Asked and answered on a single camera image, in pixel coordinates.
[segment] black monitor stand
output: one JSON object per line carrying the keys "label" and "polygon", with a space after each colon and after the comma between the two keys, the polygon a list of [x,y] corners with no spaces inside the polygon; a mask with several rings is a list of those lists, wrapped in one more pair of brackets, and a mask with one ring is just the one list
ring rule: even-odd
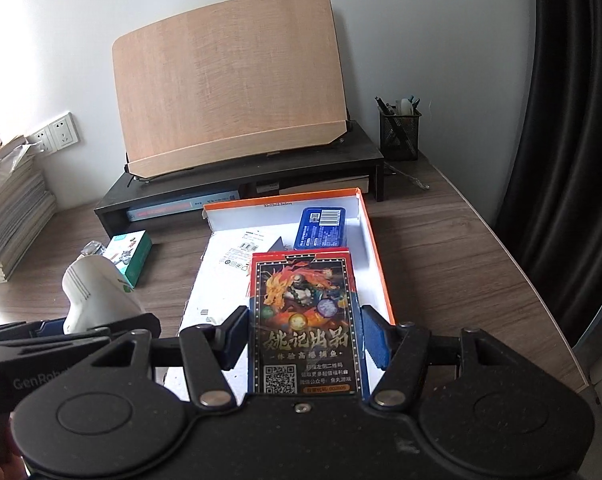
{"label": "black monitor stand", "polygon": [[108,236],[132,232],[127,210],[184,197],[238,190],[241,198],[253,198],[268,184],[279,188],[300,186],[331,178],[367,174],[370,189],[383,200],[383,155],[359,123],[326,146],[300,148],[268,155],[252,155],[206,164],[143,181],[123,173],[94,208]]}

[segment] qr code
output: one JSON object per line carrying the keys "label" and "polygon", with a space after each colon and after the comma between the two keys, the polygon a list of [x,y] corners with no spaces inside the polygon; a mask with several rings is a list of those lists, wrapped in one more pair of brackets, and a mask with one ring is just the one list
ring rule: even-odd
{"label": "qr code", "polygon": [[263,390],[267,394],[295,394],[297,392],[296,365],[265,365]]}

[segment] stack of books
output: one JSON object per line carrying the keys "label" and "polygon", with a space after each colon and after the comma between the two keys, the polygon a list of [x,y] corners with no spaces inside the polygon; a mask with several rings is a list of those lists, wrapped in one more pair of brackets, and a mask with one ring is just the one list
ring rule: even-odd
{"label": "stack of books", "polygon": [[23,137],[0,148],[0,283],[6,282],[56,209],[36,147]]}

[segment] white wall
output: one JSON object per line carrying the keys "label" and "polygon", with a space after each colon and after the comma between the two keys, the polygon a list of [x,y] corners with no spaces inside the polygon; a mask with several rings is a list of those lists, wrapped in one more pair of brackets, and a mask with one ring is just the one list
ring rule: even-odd
{"label": "white wall", "polygon": [[[66,110],[81,143],[43,161],[61,207],[100,198],[125,162],[111,46],[223,0],[0,0],[0,132]],[[351,116],[378,138],[373,98],[421,97],[422,150],[489,221],[529,85],[534,0],[332,0]]]}

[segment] white cardboard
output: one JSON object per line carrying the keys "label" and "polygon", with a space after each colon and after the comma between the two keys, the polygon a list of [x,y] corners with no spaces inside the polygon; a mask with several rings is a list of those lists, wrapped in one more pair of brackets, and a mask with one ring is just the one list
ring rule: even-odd
{"label": "white cardboard", "polygon": [[[207,317],[214,324],[222,323],[239,305],[249,300],[250,277],[246,272],[219,270],[220,257],[235,246],[246,230],[258,230],[273,242],[282,238],[286,247],[292,248],[299,228],[301,213],[306,207],[343,207],[346,210],[347,246],[350,250],[359,304],[370,304],[386,319],[389,309],[374,244],[370,236],[369,219],[363,208],[360,193],[350,191],[349,196],[320,198],[324,193],[306,193],[280,197],[281,202],[252,205],[252,201],[232,202],[222,209],[206,210],[212,229],[206,252],[201,262],[188,305],[183,314],[180,330],[202,320],[201,309],[207,308]],[[374,389],[383,371],[379,370],[366,352],[370,391]],[[236,367],[224,372],[225,378],[240,403],[247,391],[247,350],[244,349]],[[183,400],[189,400],[182,368],[169,368],[165,386]]]}

